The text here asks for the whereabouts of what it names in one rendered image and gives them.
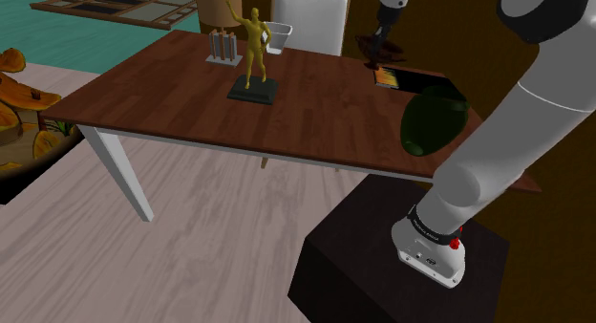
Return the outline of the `brown table with white legs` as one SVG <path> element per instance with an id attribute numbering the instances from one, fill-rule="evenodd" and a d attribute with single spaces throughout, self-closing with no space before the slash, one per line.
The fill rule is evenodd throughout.
<path id="1" fill-rule="evenodd" d="M 279 88 L 263 105 L 228 97 L 241 70 L 210 64 L 207 47 L 203 34 L 172 31 L 44 113 L 79 127 L 143 220 L 164 210 L 128 138 L 421 182 L 454 151 L 405 152 L 400 121 L 412 94 L 376 86 L 357 59 L 285 49 L 266 63 Z"/>

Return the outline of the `table lamp with wooden base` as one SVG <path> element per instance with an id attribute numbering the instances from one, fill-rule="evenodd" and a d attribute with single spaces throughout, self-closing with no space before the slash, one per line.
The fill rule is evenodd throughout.
<path id="1" fill-rule="evenodd" d="M 242 60 L 237 52 L 237 36 L 225 28 L 239 26 L 231 15 L 226 0 L 196 0 L 202 33 L 207 35 L 209 56 L 206 61 L 236 67 Z M 240 16 L 242 0 L 229 0 L 232 9 Z"/>

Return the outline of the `white chair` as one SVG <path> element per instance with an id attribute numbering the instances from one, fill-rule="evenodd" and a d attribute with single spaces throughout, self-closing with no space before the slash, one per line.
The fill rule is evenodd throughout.
<path id="1" fill-rule="evenodd" d="M 351 0 L 271 0 L 271 22 L 293 27 L 284 48 L 340 56 Z"/>

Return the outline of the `wooden multi-pane frame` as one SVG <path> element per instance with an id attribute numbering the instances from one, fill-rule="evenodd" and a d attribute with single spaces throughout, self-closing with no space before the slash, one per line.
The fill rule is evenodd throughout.
<path id="1" fill-rule="evenodd" d="M 46 0 L 30 7 L 165 31 L 198 11 L 196 0 Z"/>

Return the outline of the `dark green vase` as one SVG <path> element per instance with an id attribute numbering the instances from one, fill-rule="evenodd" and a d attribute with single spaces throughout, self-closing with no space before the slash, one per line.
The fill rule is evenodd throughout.
<path id="1" fill-rule="evenodd" d="M 434 154 L 463 131 L 469 108 L 466 97 L 457 89 L 426 87 L 404 110 L 400 125 L 402 147 L 417 157 Z"/>

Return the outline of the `dark robot stand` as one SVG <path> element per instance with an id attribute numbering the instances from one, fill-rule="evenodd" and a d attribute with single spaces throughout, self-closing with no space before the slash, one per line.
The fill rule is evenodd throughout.
<path id="1" fill-rule="evenodd" d="M 369 175 L 306 237 L 288 296 L 310 323 L 493 323 L 509 249 L 498 234 L 464 225 L 452 289 L 400 261 L 391 227 L 424 193 Z"/>

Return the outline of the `white cup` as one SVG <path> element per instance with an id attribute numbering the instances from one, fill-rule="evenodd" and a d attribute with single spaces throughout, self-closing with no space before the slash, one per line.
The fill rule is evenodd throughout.
<path id="1" fill-rule="evenodd" d="M 271 39 L 266 44 L 268 54 L 281 54 L 287 39 L 292 34 L 293 27 L 284 23 L 265 22 L 271 33 Z"/>

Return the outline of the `orange plant in dark pot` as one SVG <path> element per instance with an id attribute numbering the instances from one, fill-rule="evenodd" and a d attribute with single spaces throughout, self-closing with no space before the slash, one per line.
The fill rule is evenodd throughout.
<path id="1" fill-rule="evenodd" d="M 83 140 L 75 125 L 40 116 L 61 95 L 11 77 L 26 66 L 19 50 L 0 53 L 0 205 L 9 203 Z"/>

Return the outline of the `dark brown flat object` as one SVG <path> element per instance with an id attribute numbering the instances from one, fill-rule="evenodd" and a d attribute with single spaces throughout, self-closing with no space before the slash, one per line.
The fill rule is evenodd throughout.
<path id="1" fill-rule="evenodd" d="M 355 41 L 359 51 L 368 58 L 364 66 L 371 70 L 378 70 L 380 64 L 391 64 L 406 61 L 404 51 L 391 41 L 385 41 L 381 44 L 376 53 L 373 53 L 375 44 L 374 35 L 357 35 Z"/>

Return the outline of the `gold figure on dark base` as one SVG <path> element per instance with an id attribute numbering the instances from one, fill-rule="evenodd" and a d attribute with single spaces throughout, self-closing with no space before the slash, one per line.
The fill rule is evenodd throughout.
<path id="1" fill-rule="evenodd" d="M 278 83 L 276 80 L 266 76 L 264 53 L 266 51 L 266 45 L 271 41 L 272 33 L 268 25 L 259 19 L 258 9 L 253 8 L 251 10 L 251 18 L 244 19 L 236 14 L 229 0 L 226 0 L 225 3 L 228 5 L 233 19 L 244 25 L 247 31 L 245 51 L 246 72 L 245 75 L 237 78 L 227 98 L 271 105 L 276 95 Z M 262 80 L 260 83 L 251 86 L 250 81 L 256 79 L 256 76 L 251 74 L 253 63 L 256 63 L 259 67 L 262 73 Z"/>

